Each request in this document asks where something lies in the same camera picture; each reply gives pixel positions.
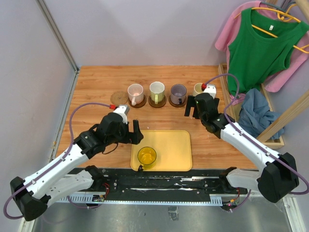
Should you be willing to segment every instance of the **pink shirt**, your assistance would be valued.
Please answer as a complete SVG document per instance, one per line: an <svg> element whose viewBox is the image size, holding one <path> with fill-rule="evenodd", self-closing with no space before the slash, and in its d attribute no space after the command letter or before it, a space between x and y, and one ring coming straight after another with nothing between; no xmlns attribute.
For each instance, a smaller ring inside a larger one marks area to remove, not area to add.
<svg viewBox="0 0 309 232"><path fill-rule="evenodd" d="M220 51L226 51L227 68L230 60L230 52L228 46L235 40L241 22L241 15L235 18L241 11L250 7L268 7L262 4L261 1L250 1L239 6L232 15L228 18L221 34L219 35L215 47ZM277 13L267 10L258 10L258 12L264 16L272 19L278 19ZM309 32L307 32L303 38L297 44L298 47L303 47L309 44ZM265 89L269 92L277 92L287 82L287 80L293 75L298 67L309 58L309 54L303 53L297 49L294 49L291 55L290 67L286 70L276 73L267 78L265 81ZM241 102L244 99L245 94L239 94L240 98L237 99L234 104Z"/></svg>

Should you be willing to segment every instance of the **wooden tabletop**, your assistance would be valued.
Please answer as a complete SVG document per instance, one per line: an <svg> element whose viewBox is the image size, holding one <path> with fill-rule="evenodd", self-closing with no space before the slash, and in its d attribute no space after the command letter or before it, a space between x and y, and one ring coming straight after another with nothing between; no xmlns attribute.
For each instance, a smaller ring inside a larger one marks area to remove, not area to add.
<svg viewBox="0 0 309 232"><path fill-rule="evenodd" d="M149 85L160 81L165 85L168 97L174 84L182 84L187 94L192 94L196 83L206 82L218 74L217 66L83 66L80 70L73 98L70 104L66 124L58 147L61 154L70 144L69 117L72 111L86 102L110 104L111 95L116 91L127 91L129 85L139 83L146 96L150 95ZM212 82L217 89L216 97L220 99L219 112L223 112L224 102L220 80ZM137 119L141 130L186 130L190 133L193 168L225 169L231 166L239 168L256 168L243 154L232 145L210 134L201 125L200 120L184 117L185 107L175 108L167 104L159 109L152 108L147 102L140 109L130 108L128 120L132 131L132 120ZM74 137L99 123L111 112L98 105L81 108L73 117ZM114 148L110 145L108 152ZM108 155L97 154L81 165L97 167L130 168L131 145L119 144L119 147Z"/></svg>

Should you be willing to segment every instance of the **yellow hanger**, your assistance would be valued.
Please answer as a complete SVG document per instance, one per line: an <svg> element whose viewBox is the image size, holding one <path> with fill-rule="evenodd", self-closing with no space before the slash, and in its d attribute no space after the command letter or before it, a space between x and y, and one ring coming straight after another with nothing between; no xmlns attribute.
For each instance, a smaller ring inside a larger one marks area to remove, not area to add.
<svg viewBox="0 0 309 232"><path fill-rule="evenodd" d="M290 14L288 14L288 13L282 12L282 11L278 11L278 10L271 9L271 8L266 8L266 7L253 7L253 8L252 8L252 10L259 10L259 9L260 9L260 10L267 10L267 11L274 11L274 12L280 13L281 15L290 17L290 18L291 18L290 20L294 19L294 20L295 20L296 22L298 22L298 23L301 22L298 18L295 18L294 16L292 16L292 15L290 15ZM262 32L264 32L264 33L266 33L266 34L272 36L272 37L277 38L277 35L274 35L274 34L268 32L268 31L266 31L266 30L263 30L263 29L261 29L261 28L255 26L255 25L253 25L253 24L251 24L251 25L252 25L253 28L258 29L258 30L260 30L260 31L262 31ZM309 44L308 44L308 45L305 45L305 46L303 46L303 47L297 47L297 46L293 45L294 48L296 48L297 50L299 50L299 51L301 51L301 52L304 52L304 53L306 53L306 54L309 54L309 51L305 51L304 48L306 48L306 47L308 47L308 46L309 46Z"/></svg>
<svg viewBox="0 0 309 232"><path fill-rule="evenodd" d="M291 5L289 6L289 8L286 10L286 13L288 14L288 13L290 12L290 10L291 10L293 7L295 7L295 6L297 6L296 3L291 4ZM284 20L284 16L280 16L280 13L279 13L279 12L277 12L277 16L278 16L278 19L280 19L280 20L283 21L283 22L289 22L289 21L292 20L292 18L288 18L287 20Z"/></svg>

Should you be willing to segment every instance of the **white mug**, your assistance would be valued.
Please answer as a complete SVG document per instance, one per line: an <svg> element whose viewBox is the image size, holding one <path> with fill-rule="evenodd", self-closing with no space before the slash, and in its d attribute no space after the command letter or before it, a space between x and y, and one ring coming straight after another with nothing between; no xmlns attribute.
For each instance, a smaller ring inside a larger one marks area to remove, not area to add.
<svg viewBox="0 0 309 232"><path fill-rule="evenodd" d="M132 105L141 103L144 100L144 89L140 84L132 84L127 88L127 93Z"/></svg>
<svg viewBox="0 0 309 232"><path fill-rule="evenodd" d="M195 97L197 94L203 93L203 91L202 91L202 84L203 83L195 84L194 89L193 89L193 94L192 94L193 97Z"/></svg>
<svg viewBox="0 0 309 232"><path fill-rule="evenodd" d="M158 104L164 99L165 86L161 82L153 82L150 84L150 98L155 104Z"/></svg>

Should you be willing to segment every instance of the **coaster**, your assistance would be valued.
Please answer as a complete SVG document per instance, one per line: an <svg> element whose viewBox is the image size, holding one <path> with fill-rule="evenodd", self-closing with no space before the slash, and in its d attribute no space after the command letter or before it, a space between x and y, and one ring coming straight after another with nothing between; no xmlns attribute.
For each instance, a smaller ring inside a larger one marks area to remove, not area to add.
<svg viewBox="0 0 309 232"><path fill-rule="evenodd" d="M156 103L151 99L151 97L149 96L148 102L149 102L149 104L150 104L153 108L161 108L161 107L165 106L165 104L166 104L166 97L165 97L165 95L164 95L163 100L160 101L160 102L158 102L158 104L156 104Z"/></svg>
<svg viewBox="0 0 309 232"><path fill-rule="evenodd" d="M143 100L141 103L138 103L138 104L136 104L136 105L132 105L132 104L131 104L131 101L129 101L129 104L130 104L130 106L133 107L133 108L141 108L141 107L143 107L143 106L146 104L146 102L147 102L147 98L146 98L146 96L144 95L144 100Z"/></svg>
<svg viewBox="0 0 309 232"><path fill-rule="evenodd" d="M185 99L184 99L184 101L183 101L183 103L182 103L181 105L179 105L179 104L174 104L174 103L172 102L172 100L170 99L170 96L169 96L169 103L170 103L172 106L174 106L174 107L177 107L177 108L183 107L183 106L185 106L186 102L187 102L187 97L185 97Z"/></svg>
<svg viewBox="0 0 309 232"><path fill-rule="evenodd" d="M124 105L128 100L127 92L118 91L111 95L111 103L114 105Z"/></svg>

